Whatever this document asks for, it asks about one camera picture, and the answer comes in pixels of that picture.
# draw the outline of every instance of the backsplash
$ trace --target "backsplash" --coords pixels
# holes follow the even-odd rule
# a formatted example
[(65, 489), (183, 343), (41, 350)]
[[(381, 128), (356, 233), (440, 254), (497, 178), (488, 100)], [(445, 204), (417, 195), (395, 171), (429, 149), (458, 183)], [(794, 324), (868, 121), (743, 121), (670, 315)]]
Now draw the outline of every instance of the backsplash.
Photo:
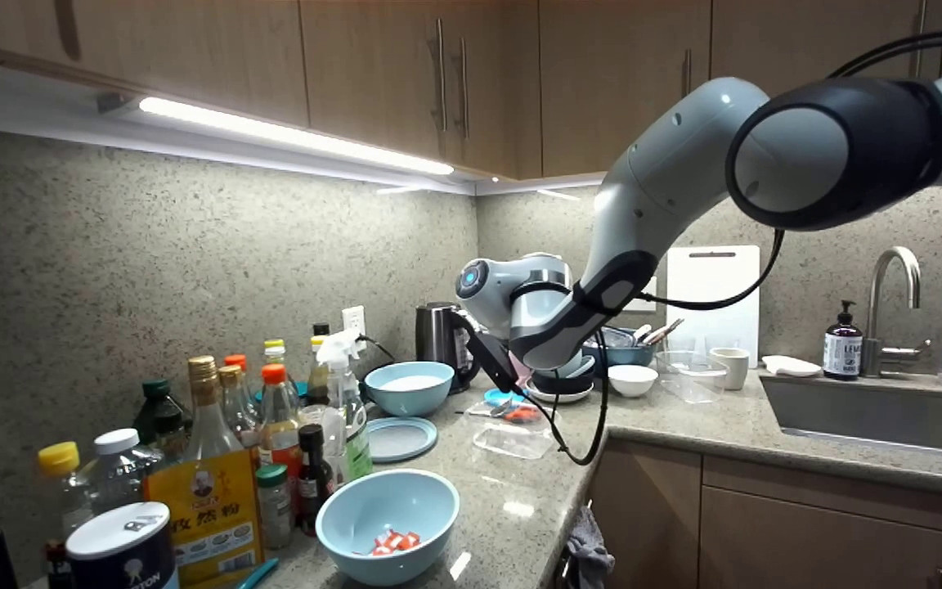
[(453, 297), (473, 254), (473, 198), (0, 134), (0, 523), (20, 580), (49, 529), (41, 446), (93, 457), (142, 380), (187, 398), (192, 353), (260, 361), (286, 338), (306, 372), (310, 324), (348, 303), (413, 355), (413, 307)]
[[(590, 193), (480, 198), (480, 254), (518, 258), (523, 253), (561, 253), (579, 277), (590, 258), (590, 218)], [(756, 224), (730, 198), (676, 238), (676, 244), (748, 241), (763, 244), (766, 264), (771, 229)], [(842, 229), (787, 233), (785, 249), (763, 283), (758, 350), (820, 361), (820, 333), (834, 324), (844, 297), (857, 301), (854, 316), (868, 326), (868, 289), (881, 253), (890, 244), (910, 244), (920, 254), (924, 307), (905, 307), (905, 276), (903, 264), (894, 261), (882, 281), (881, 333), (888, 333), (882, 340), (890, 343), (932, 340), (926, 368), (935, 368), (942, 355), (942, 185)], [(665, 310), (621, 315), (618, 324), (665, 324)]]

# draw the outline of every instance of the upper cabinet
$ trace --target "upper cabinet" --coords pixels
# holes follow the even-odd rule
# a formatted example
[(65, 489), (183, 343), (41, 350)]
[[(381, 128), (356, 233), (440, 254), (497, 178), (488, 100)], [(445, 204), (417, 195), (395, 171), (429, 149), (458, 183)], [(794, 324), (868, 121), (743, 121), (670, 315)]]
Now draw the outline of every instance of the upper cabinet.
[(710, 0), (541, 0), (542, 173), (611, 161), (710, 69)]
[[(830, 76), (854, 55), (942, 28), (942, 0), (713, 0), (713, 76), (739, 76), (763, 92)], [(900, 55), (868, 76), (932, 77), (939, 52)]]
[(306, 0), (310, 128), (541, 173), (532, 0)]
[(0, 62), (307, 125), (299, 0), (0, 0)]

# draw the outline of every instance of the granite countertop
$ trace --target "granite countertop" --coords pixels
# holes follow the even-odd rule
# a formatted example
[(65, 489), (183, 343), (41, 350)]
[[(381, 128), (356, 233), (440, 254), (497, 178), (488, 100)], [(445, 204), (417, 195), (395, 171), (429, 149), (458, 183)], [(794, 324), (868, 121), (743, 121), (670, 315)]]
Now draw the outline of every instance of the granite countertop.
[[(460, 516), (445, 564), (417, 586), (511, 589), (548, 583), (586, 497), (592, 468), (572, 464), (561, 452), (507, 457), (473, 446), (484, 418), (464, 414), (464, 408), (480, 398), (480, 388), (488, 388), (488, 380), (453, 396), (433, 418), (440, 446), (400, 464), (440, 470), (460, 489)], [(598, 396), (561, 408), (561, 428), (576, 454), (590, 452), (596, 414)], [(706, 402), (687, 402), (661, 385), (646, 398), (611, 396), (608, 436), (942, 489), (942, 452), (782, 430), (756, 377), (748, 377), (743, 391), (713, 391)], [(264, 586), (354, 583), (337, 573), (313, 540), (299, 537), (299, 546), (286, 554), (286, 564)]]

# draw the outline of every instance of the cabinet handle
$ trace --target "cabinet handle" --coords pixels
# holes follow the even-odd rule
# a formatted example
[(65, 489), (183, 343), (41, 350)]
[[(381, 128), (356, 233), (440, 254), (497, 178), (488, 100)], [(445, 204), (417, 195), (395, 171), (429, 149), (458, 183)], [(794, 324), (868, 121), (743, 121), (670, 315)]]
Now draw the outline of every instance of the cabinet handle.
[(453, 73), (458, 77), (458, 114), (453, 117), (453, 125), (468, 134), (468, 88), (464, 88), (464, 41), (458, 41), (458, 49), (449, 55), (453, 59)]
[(53, 0), (57, 12), (57, 33), (58, 47), (65, 49), (69, 59), (83, 59), (83, 41), (80, 41), (80, 18), (74, 18), (74, 0)]
[[(929, 18), (929, 0), (920, 0), (913, 35), (924, 33)], [(905, 77), (920, 77), (920, 52), (910, 52)]]
[(433, 69), (434, 69), (434, 109), (433, 109), (433, 117), (434, 117), (434, 128), (441, 129), (445, 125), (445, 76), (441, 76), (441, 59), (445, 59), (445, 26), (441, 18), (434, 18), (434, 35), (429, 38), (429, 52), (433, 52)]
[(682, 93), (694, 92), (694, 49), (682, 52)]
[(929, 589), (942, 589), (942, 566), (932, 568), (932, 576), (929, 576), (926, 586), (929, 586)]

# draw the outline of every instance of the yellow lid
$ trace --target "yellow lid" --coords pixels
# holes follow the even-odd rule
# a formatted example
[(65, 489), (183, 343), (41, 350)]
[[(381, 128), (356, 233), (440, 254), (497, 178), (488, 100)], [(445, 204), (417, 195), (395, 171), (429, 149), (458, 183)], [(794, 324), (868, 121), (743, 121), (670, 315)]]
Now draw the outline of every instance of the yellow lid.
[(212, 355), (191, 355), (187, 361), (187, 385), (191, 385), (191, 402), (212, 406), (217, 402), (217, 361)]
[(45, 446), (41, 448), (41, 468), (45, 474), (69, 474), (80, 468), (80, 446), (74, 442), (57, 442), (57, 446)]
[(221, 366), (217, 377), (221, 377), (224, 385), (236, 385), (242, 368), (240, 366)]

